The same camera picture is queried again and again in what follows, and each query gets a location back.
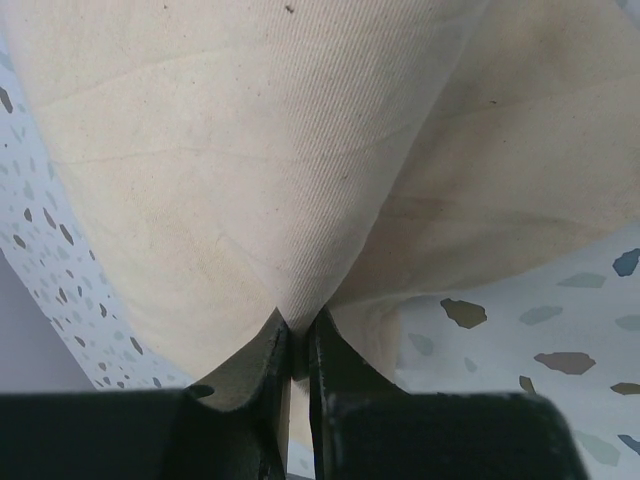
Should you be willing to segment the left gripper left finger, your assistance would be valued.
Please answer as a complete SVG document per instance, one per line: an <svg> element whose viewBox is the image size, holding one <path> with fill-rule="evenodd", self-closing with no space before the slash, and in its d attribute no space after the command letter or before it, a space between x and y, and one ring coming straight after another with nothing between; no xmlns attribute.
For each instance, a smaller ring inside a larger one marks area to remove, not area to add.
<svg viewBox="0 0 640 480"><path fill-rule="evenodd" d="M4 479L283 479L289 330L259 333L183 389L4 394Z"/></svg>

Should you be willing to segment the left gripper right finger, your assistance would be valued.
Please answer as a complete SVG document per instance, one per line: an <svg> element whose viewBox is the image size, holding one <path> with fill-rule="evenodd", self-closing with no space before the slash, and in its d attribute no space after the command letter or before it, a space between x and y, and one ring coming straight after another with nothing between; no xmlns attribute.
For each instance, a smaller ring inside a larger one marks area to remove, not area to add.
<svg viewBox="0 0 640 480"><path fill-rule="evenodd" d="M580 480L569 427L528 393L410 394L340 335L309 331L310 424L319 479Z"/></svg>

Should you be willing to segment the beige cloth mat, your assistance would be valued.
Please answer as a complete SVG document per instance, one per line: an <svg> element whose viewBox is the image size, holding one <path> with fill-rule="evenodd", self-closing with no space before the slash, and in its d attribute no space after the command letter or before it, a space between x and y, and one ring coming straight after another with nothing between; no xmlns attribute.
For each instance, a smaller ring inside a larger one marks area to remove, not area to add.
<svg viewBox="0 0 640 480"><path fill-rule="evenodd" d="M5 1L1 168L56 325L157 385L328 306L420 391L639 432L639 31L616 1Z"/></svg>

